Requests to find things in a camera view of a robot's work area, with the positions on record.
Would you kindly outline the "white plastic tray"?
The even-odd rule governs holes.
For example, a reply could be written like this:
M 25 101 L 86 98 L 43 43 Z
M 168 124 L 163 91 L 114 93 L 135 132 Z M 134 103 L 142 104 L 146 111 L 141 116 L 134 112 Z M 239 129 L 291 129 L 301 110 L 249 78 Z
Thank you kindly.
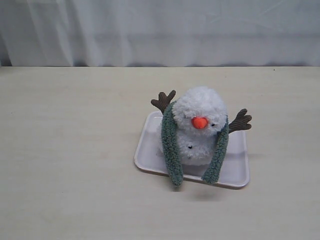
M 151 112 L 145 119 L 141 136 L 133 157 L 135 166 L 148 174 L 168 176 L 164 156 L 159 150 L 157 128 L 163 115 Z M 250 181 L 249 158 L 245 131 L 235 131 L 229 135 L 226 156 L 219 180 L 214 185 L 221 188 L 241 189 Z

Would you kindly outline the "white backdrop curtain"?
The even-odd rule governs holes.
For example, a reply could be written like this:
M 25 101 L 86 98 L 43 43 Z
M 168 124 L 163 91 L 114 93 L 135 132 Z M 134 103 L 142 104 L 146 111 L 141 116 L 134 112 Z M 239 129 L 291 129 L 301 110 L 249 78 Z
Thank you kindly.
M 317 0 L 3 0 L 7 67 L 318 66 Z

